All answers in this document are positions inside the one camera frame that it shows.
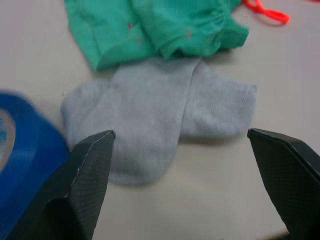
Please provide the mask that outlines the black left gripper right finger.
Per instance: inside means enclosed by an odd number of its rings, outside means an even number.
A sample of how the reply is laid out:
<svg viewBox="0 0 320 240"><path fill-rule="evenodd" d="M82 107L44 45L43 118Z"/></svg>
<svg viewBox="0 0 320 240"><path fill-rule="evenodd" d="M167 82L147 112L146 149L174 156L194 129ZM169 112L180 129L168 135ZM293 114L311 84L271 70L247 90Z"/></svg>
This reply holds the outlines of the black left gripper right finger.
<svg viewBox="0 0 320 240"><path fill-rule="evenodd" d="M264 187L288 239L320 238L320 157L305 142L281 133L247 132Z"/></svg>

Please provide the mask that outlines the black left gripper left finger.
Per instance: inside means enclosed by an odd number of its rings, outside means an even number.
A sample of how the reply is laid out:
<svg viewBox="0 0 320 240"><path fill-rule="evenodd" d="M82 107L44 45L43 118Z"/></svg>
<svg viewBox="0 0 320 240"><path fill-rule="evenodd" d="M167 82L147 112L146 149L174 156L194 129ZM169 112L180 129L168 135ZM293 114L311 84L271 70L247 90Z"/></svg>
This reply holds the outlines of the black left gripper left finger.
<svg viewBox="0 0 320 240"><path fill-rule="evenodd" d="M42 185L9 233L9 240L90 240L107 191L113 130L78 142Z"/></svg>

